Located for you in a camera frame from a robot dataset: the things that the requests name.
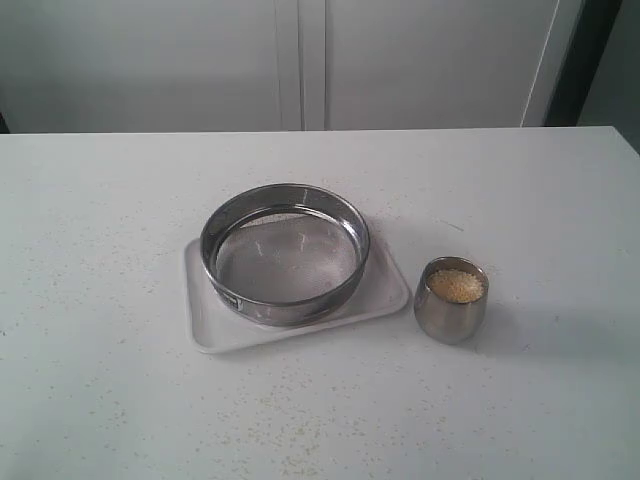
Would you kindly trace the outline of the white rectangular plastic tray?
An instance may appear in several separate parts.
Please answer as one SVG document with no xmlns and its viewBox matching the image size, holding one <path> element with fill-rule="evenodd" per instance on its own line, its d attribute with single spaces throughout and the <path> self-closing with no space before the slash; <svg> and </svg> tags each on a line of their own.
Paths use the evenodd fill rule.
<svg viewBox="0 0 640 480">
<path fill-rule="evenodd" d="M 203 354 L 238 351 L 386 317 L 404 309 L 411 298 L 410 289 L 388 244 L 379 236 L 372 238 L 363 279 L 346 304 L 324 318 L 294 327 L 260 325 L 225 306 L 201 265 L 197 239 L 187 244 L 183 259 L 187 337 L 192 346 Z"/>
</svg>

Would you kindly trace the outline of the stainless steel cup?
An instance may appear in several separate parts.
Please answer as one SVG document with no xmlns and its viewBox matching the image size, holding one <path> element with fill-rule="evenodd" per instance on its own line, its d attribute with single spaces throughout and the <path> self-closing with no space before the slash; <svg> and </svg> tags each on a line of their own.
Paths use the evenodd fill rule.
<svg viewBox="0 0 640 480">
<path fill-rule="evenodd" d="M 484 285 L 484 295 L 465 304 L 447 302 L 427 286 L 427 278 L 439 270 L 455 269 L 475 275 Z M 419 279 L 414 295 L 414 315 L 422 330 L 431 338 L 448 345 L 470 339 L 481 326 L 486 311 L 489 280 L 485 272 L 471 261 L 455 256 L 439 257 L 429 262 Z"/>
</svg>

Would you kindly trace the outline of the dark vertical post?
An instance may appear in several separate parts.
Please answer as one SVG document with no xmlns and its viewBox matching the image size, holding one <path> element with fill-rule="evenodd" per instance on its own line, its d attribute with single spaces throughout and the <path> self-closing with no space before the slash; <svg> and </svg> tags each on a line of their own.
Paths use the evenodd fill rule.
<svg viewBox="0 0 640 480">
<path fill-rule="evenodd" d="M 613 126 L 639 137 L 639 2 L 584 1 L 547 126 Z"/>
</svg>

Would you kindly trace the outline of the round steel mesh sieve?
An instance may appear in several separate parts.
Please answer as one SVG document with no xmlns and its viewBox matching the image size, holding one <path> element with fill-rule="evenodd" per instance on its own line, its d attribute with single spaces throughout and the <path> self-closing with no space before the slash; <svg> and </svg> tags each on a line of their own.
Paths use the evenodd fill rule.
<svg viewBox="0 0 640 480">
<path fill-rule="evenodd" d="M 219 206 L 199 239 L 201 263 L 221 300 L 251 321 L 293 327 L 344 305 L 371 250 L 360 211 L 326 189 L 259 186 Z"/>
</svg>

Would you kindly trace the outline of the yellow grain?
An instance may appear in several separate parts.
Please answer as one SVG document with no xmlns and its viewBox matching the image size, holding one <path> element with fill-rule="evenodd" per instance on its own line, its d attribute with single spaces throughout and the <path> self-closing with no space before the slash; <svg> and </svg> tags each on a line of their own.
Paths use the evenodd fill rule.
<svg viewBox="0 0 640 480">
<path fill-rule="evenodd" d="M 450 303 L 472 303 L 484 295 L 483 283 L 475 275 L 460 270 L 436 271 L 426 283 L 435 295 Z"/>
</svg>

